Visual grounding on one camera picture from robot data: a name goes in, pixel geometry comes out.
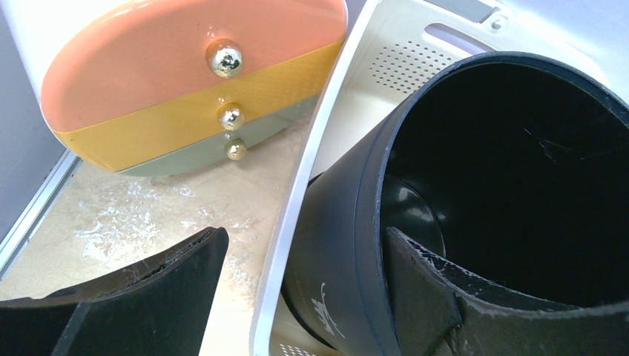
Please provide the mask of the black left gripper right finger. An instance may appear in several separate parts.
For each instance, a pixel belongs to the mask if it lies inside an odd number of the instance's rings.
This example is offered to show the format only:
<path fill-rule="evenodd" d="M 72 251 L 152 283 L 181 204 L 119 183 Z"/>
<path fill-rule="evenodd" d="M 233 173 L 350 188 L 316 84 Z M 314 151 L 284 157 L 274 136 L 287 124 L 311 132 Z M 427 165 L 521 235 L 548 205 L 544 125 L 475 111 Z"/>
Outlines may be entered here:
<path fill-rule="evenodd" d="M 628 303 L 582 308 L 501 286 L 385 232 L 403 355 L 626 355 Z"/>

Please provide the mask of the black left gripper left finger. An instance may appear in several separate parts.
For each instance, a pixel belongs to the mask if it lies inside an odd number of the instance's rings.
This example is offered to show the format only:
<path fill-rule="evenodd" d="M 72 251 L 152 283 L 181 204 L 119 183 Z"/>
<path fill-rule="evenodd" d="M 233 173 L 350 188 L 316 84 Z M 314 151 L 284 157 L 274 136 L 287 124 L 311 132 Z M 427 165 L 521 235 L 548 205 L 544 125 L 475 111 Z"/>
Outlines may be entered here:
<path fill-rule="evenodd" d="M 153 256 L 1 303 L 3 355 L 198 355 L 228 249 L 207 227 Z"/>

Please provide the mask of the black cylindrical bucket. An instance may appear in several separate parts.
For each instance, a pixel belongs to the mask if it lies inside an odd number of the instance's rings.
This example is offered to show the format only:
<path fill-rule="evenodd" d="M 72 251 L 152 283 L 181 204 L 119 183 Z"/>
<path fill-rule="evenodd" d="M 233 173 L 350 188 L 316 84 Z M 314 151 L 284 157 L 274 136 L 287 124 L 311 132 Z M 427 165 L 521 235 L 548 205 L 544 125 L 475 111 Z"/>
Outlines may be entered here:
<path fill-rule="evenodd" d="M 485 53 L 439 73 L 318 174 L 281 291 L 345 355 L 403 355 L 388 228 L 523 294 L 628 303 L 628 106 L 552 59 Z"/>

